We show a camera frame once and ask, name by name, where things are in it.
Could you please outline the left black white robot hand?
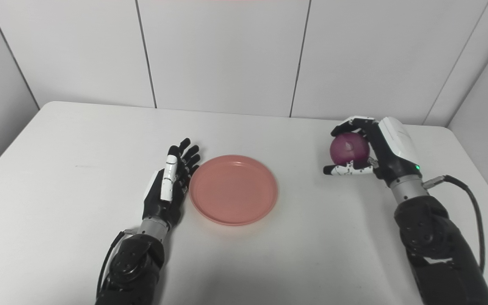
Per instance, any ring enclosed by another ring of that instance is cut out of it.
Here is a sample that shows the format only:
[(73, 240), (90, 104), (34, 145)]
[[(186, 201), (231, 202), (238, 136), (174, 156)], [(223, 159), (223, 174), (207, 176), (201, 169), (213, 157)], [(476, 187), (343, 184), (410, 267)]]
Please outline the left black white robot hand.
[(154, 176), (144, 199), (143, 219), (161, 220), (172, 230), (182, 218), (182, 205), (201, 160), (199, 146), (185, 138), (169, 147), (164, 168)]

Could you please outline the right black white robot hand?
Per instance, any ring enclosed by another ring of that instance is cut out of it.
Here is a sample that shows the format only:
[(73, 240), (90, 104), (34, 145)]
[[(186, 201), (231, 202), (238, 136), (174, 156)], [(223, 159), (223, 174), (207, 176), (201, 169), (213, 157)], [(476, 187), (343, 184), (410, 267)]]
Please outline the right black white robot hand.
[(412, 137), (396, 118), (350, 116), (331, 131), (331, 154), (339, 160), (324, 166), (325, 175), (374, 174), (386, 185), (404, 176), (422, 178)]

